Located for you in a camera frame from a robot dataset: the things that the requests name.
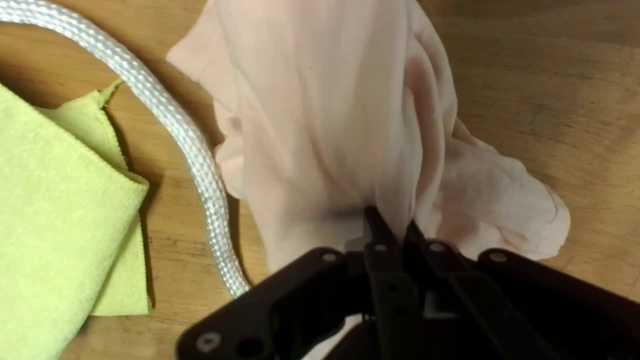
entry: white braided hose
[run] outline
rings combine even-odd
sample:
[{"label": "white braided hose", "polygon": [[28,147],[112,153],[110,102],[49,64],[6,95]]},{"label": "white braided hose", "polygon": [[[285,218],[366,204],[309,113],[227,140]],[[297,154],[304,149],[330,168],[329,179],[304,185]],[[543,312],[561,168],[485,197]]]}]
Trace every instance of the white braided hose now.
[{"label": "white braided hose", "polygon": [[157,77],[105,31],[63,6],[44,0],[0,0],[0,22],[55,31],[87,49],[133,89],[180,147],[205,207],[208,245],[222,282],[235,298],[244,294],[250,286],[231,242],[227,193],[214,158],[197,125]]}]

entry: black plastic part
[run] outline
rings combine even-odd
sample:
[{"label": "black plastic part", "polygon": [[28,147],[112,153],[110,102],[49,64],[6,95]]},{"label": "black plastic part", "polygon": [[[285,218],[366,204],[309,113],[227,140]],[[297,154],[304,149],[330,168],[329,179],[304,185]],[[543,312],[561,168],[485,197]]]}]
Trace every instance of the black plastic part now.
[{"label": "black plastic part", "polygon": [[506,251],[479,263],[366,210],[363,253],[319,248],[184,333],[180,360],[640,360],[640,306]]}]

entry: green microfiber cloth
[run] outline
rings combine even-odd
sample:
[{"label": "green microfiber cloth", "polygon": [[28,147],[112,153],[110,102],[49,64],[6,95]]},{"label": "green microfiber cloth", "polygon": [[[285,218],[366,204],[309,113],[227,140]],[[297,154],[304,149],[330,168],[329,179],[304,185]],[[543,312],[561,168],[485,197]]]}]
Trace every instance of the green microfiber cloth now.
[{"label": "green microfiber cloth", "polygon": [[[121,82],[114,82],[102,93],[92,93],[67,102],[56,110],[40,108],[40,113],[100,154],[110,166],[126,174],[126,158],[121,151],[117,132],[102,113],[118,86]],[[148,315],[148,310],[144,237],[143,225],[137,218],[124,238],[117,264],[106,278],[92,316],[134,316]]]},{"label": "green microfiber cloth", "polygon": [[126,278],[118,266],[110,272],[121,253],[143,254],[129,237],[148,185],[106,151],[112,131],[105,142],[63,116],[92,123],[108,97],[44,110],[59,126],[0,86],[0,358],[59,358],[92,310],[126,303],[102,289]]}]

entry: metal bolt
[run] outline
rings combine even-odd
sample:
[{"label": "metal bolt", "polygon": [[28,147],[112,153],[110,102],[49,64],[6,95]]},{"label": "metal bolt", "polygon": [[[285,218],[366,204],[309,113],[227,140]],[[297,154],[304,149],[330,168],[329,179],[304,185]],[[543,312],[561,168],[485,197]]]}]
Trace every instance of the metal bolt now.
[{"label": "metal bolt", "polygon": [[447,253],[447,246],[440,245],[440,242],[432,242],[432,245],[429,245],[429,251],[432,251],[432,253]]},{"label": "metal bolt", "polygon": [[327,253],[327,254],[323,254],[323,260],[324,260],[324,263],[337,263],[339,256],[337,256],[335,253]]},{"label": "metal bolt", "polygon": [[506,263],[508,260],[506,254],[503,254],[503,253],[493,253],[489,259],[493,263]]},{"label": "metal bolt", "polygon": [[387,245],[374,245],[376,253],[387,253]]},{"label": "metal bolt", "polygon": [[217,351],[221,346],[222,339],[219,333],[205,333],[199,343],[197,348],[205,355]]}]

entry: beige fabric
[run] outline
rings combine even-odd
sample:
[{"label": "beige fabric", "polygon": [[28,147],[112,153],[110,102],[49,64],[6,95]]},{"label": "beige fabric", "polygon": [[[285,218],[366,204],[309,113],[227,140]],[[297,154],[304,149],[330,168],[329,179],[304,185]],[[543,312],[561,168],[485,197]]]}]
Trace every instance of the beige fabric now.
[{"label": "beige fabric", "polygon": [[472,259],[549,259],[568,234],[565,202],[458,121],[414,0],[211,0],[169,61],[214,98],[219,166],[273,270],[360,238],[369,204],[399,237],[414,218]]}]

